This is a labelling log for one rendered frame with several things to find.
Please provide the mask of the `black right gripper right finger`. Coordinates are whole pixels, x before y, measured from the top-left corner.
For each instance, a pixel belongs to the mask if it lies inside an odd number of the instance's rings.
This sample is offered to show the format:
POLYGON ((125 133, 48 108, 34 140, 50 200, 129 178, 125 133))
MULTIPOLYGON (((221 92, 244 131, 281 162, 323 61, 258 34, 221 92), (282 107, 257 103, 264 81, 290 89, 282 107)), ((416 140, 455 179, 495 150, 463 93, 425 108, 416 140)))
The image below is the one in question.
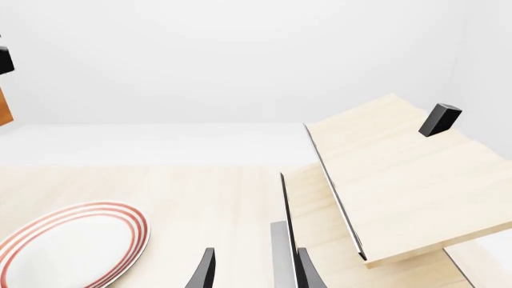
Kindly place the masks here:
POLYGON ((326 288, 326 284, 318 274, 305 248, 298 248, 298 256, 302 264, 304 284, 306 288, 326 288))

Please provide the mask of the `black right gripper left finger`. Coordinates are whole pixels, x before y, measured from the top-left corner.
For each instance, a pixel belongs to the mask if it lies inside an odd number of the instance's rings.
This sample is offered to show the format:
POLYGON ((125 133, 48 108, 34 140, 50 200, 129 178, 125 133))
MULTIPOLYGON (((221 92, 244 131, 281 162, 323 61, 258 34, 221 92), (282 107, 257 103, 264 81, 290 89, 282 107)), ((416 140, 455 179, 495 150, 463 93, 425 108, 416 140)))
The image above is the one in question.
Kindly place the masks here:
POLYGON ((215 249, 208 247, 201 258, 196 271, 185 288, 213 288, 215 277, 215 249))

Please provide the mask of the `pale wooden cabinet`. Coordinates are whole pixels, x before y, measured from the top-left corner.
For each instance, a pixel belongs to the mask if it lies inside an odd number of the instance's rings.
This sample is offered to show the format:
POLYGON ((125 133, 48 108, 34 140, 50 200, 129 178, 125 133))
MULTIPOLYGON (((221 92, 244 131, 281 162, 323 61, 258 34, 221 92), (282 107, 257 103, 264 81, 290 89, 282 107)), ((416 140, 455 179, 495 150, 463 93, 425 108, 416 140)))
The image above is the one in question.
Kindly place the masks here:
POLYGON ((285 172, 283 178, 295 241, 307 249, 327 288, 512 288, 512 273, 478 244, 480 237, 384 266, 366 267, 362 244, 309 125, 306 136, 317 161, 285 172))

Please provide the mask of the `pale wooden drawer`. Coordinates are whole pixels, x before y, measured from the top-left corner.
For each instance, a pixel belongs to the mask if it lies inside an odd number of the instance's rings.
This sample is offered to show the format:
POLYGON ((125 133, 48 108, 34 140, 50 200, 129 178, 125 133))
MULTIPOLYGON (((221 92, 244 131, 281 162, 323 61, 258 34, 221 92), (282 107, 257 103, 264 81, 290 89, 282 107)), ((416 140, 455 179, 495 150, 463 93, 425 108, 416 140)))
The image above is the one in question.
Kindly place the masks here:
POLYGON ((512 160, 456 129, 423 136, 396 95, 308 126, 376 268, 512 228, 512 160))

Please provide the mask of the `white plate with red rings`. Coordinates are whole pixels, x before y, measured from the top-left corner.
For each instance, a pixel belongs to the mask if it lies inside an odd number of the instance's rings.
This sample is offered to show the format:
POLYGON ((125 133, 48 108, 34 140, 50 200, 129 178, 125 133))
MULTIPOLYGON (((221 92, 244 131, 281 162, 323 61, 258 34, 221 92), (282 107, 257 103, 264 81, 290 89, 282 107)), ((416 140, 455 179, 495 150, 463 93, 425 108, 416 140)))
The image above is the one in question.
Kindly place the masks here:
POLYGON ((140 258, 150 223, 120 202, 55 210, 0 242, 0 288, 107 288, 140 258))

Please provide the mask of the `brown wooden panel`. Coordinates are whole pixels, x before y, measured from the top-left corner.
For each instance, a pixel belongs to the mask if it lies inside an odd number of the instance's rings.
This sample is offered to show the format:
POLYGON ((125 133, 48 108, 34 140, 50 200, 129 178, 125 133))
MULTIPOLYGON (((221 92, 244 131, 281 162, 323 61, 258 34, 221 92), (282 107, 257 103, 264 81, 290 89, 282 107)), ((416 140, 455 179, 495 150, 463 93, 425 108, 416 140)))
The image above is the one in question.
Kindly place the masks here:
POLYGON ((0 126, 8 124, 13 120, 13 115, 10 112, 10 108, 2 92, 2 88, 0 88, 0 126))

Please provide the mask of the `black boxy object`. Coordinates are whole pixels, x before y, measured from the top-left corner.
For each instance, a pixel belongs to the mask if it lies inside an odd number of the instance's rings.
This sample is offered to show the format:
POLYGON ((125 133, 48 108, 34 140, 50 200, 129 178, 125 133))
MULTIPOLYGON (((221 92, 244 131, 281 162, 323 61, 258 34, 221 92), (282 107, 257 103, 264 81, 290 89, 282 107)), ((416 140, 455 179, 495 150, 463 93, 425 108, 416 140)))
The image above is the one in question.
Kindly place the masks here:
POLYGON ((0 46, 0 75, 14 71, 12 57, 7 47, 0 46))

